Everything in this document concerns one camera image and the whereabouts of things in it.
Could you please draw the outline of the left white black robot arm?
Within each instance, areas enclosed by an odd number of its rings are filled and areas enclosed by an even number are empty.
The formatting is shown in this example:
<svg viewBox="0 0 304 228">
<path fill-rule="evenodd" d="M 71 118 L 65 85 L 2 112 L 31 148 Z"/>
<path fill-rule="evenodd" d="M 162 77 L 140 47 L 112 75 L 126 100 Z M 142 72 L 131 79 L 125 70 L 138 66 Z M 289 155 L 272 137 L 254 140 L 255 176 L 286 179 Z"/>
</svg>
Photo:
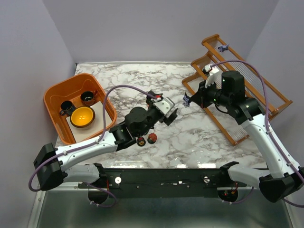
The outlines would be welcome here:
<svg viewBox="0 0 304 228">
<path fill-rule="evenodd" d="M 101 154 L 117 152 L 134 144 L 144 146 L 144 136 L 157 122 L 170 125 L 177 117 L 175 103 L 162 94 L 146 93 L 148 108 L 135 107 L 124 121 L 104 130 L 100 136 L 68 146 L 54 147 L 52 143 L 42 146 L 33 164 L 39 190 L 54 189 L 63 182 L 94 183 L 102 177 L 100 165 L 80 165 L 80 162 Z"/>
</svg>

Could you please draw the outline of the purple small figurine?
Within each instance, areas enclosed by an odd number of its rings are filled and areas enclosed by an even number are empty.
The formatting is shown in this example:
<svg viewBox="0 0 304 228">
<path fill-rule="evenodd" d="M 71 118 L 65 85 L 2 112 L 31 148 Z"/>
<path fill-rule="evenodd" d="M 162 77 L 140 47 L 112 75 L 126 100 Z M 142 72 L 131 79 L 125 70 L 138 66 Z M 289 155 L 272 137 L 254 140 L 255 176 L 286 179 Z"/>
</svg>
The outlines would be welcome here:
<svg viewBox="0 0 304 228">
<path fill-rule="evenodd" d="M 229 50 L 229 44 L 218 46 L 218 50 L 219 50 L 220 53 L 223 53 L 223 52 L 225 52 L 225 51 L 228 51 L 228 50 Z"/>
</svg>

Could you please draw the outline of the black purple bow figurine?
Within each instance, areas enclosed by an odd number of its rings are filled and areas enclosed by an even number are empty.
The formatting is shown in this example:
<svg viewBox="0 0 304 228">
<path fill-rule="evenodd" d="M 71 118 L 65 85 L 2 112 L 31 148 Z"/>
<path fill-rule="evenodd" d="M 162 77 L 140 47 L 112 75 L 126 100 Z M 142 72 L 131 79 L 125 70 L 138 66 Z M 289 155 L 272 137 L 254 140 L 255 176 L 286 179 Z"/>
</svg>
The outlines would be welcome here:
<svg viewBox="0 0 304 228">
<path fill-rule="evenodd" d="M 184 107 L 189 107 L 190 106 L 190 97 L 187 95 L 187 93 L 184 94 L 183 96 L 183 105 Z"/>
</svg>

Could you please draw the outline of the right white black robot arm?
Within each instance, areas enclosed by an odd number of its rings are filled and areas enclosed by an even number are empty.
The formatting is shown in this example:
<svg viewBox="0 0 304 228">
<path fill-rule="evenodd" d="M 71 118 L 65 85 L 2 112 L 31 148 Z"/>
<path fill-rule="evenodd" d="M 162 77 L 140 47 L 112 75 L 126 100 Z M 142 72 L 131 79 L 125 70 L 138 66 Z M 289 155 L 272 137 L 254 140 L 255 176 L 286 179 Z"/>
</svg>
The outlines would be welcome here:
<svg viewBox="0 0 304 228">
<path fill-rule="evenodd" d="M 244 77 L 238 71 L 223 72 L 220 89 L 212 79 L 209 76 L 200 82 L 193 96 L 184 96 L 184 104 L 195 103 L 202 109 L 212 104 L 225 107 L 227 114 L 252 138 L 268 166 L 266 170 L 258 170 L 232 162 L 221 167 L 224 173 L 232 181 L 258 188 L 270 202 L 282 200 L 301 189 L 304 185 L 303 167 L 279 141 L 260 103 L 246 96 Z"/>
</svg>

